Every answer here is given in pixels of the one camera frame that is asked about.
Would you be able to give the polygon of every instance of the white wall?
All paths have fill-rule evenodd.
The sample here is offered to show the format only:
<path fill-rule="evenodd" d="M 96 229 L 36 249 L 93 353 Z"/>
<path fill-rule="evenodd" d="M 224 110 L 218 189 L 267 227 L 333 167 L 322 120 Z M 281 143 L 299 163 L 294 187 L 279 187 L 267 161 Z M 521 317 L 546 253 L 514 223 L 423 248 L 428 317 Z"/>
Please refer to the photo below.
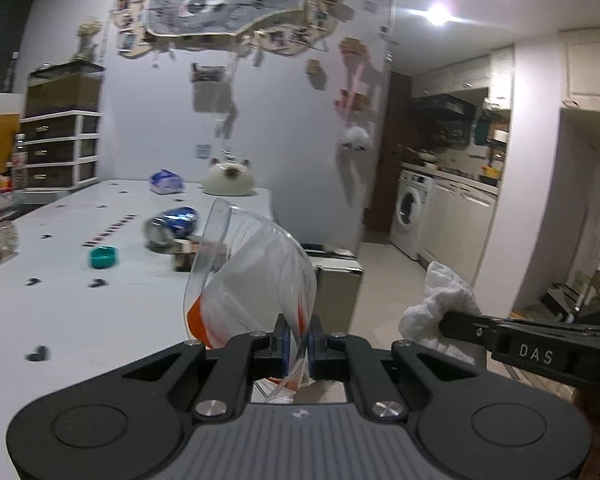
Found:
<path fill-rule="evenodd" d="M 20 48 L 16 91 L 24 90 L 27 73 L 40 64 L 67 61 L 77 49 L 77 25 L 87 15 L 104 20 L 113 1 L 36 0 Z M 391 0 L 369 0 L 379 5 L 377 14 L 362 10 L 364 1 L 345 0 L 354 17 L 317 45 L 325 52 L 309 50 L 294 59 L 264 53 L 259 68 L 252 54 L 238 67 L 238 117 L 229 145 L 240 158 L 251 159 L 258 185 L 272 190 L 278 221 L 302 242 L 355 248 L 360 237 L 376 156 L 337 156 L 343 124 L 333 100 L 345 77 L 338 43 L 344 36 L 356 37 L 371 54 L 363 75 L 368 86 L 361 90 L 371 87 L 374 118 L 382 115 L 386 43 L 379 27 L 388 24 Z M 189 182 L 200 181 L 207 162 L 193 158 L 194 146 L 211 144 L 217 154 L 220 142 L 212 134 L 214 117 L 193 109 L 189 64 L 227 64 L 227 53 L 177 52 L 175 60 L 162 53 L 159 68 L 152 68 L 153 54 L 135 60 L 118 56 L 115 38 L 111 27 L 100 104 L 100 176 L 145 179 L 167 167 Z M 312 88 L 304 73 L 309 59 L 320 60 L 327 73 L 324 91 Z"/>
<path fill-rule="evenodd" d="M 572 285 L 578 271 L 592 276 L 600 259 L 600 147 L 598 160 L 587 203 L 587 217 L 582 229 L 580 244 L 569 272 L 568 285 Z"/>
<path fill-rule="evenodd" d="M 516 306 L 537 300 L 552 283 L 565 283 L 587 213 L 596 150 L 562 116 L 554 176 L 534 254 Z"/>
<path fill-rule="evenodd" d="M 516 43 L 507 165 L 482 265 L 478 306 L 505 317 L 516 303 L 542 225 L 560 121 L 560 44 L 552 34 Z"/>

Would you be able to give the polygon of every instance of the gray textured grip pad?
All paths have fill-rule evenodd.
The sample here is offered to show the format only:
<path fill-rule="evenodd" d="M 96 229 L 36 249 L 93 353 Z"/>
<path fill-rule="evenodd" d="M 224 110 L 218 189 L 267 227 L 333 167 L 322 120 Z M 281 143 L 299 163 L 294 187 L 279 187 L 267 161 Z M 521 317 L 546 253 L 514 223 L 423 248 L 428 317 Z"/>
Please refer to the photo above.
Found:
<path fill-rule="evenodd" d="M 198 428 L 155 480 L 448 480 L 404 428 L 353 404 L 248 404 L 237 420 Z"/>

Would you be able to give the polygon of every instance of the white cabinet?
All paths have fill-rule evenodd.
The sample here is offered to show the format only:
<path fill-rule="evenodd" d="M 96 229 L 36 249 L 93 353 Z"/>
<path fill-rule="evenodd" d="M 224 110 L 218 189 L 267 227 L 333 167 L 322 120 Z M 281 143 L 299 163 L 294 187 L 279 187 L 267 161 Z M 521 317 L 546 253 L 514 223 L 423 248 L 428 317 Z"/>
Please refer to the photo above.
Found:
<path fill-rule="evenodd" d="M 448 67 L 445 94 L 489 86 L 489 56 L 479 57 Z"/>
<path fill-rule="evenodd" d="M 427 206 L 422 248 L 434 260 L 448 261 L 448 248 L 451 245 L 453 231 L 453 202 L 456 184 L 446 180 L 436 180 Z"/>
<path fill-rule="evenodd" d="M 562 106 L 600 112 L 600 28 L 572 30 L 562 40 Z"/>
<path fill-rule="evenodd" d="M 488 105 L 494 110 L 511 110 L 515 70 L 512 46 L 494 50 L 490 60 Z"/>
<path fill-rule="evenodd" d="M 433 70 L 413 78 L 411 97 L 426 97 L 445 93 L 445 73 L 443 70 Z"/>
<path fill-rule="evenodd" d="M 489 234 L 496 198 L 464 184 L 437 180 L 431 193 L 422 248 L 471 284 Z"/>
<path fill-rule="evenodd" d="M 414 76 L 411 97 L 448 94 L 489 86 L 489 57 L 480 57 Z"/>

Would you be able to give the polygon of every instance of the white cloth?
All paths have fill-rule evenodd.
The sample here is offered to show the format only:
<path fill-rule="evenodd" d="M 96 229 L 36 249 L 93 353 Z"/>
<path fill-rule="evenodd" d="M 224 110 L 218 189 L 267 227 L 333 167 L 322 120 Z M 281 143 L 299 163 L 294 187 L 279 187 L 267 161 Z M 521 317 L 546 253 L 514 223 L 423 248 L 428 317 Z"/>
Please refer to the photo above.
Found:
<path fill-rule="evenodd" d="M 444 337 L 438 324 L 449 310 L 474 316 L 481 312 L 475 304 L 469 285 L 452 269 L 432 262 L 425 279 L 425 299 L 422 304 L 410 306 L 400 318 L 400 334 L 408 341 L 426 346 L 437 352 L 475 365 L 487 366 L 484 347 Z"/>

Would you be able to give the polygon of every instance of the bottle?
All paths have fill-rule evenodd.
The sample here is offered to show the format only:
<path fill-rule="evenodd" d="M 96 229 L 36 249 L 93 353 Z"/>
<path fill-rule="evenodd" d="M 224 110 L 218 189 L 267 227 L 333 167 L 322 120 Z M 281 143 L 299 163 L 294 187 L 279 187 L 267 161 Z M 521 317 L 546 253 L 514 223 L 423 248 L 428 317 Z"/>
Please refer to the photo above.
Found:
<path fill-rule="evenodd" d="M 16 135 L 16 143 L 11 155 L 11 187 L 26 189 L 27 187 L 27 150 L 24 146 L 24 134 Z"/>

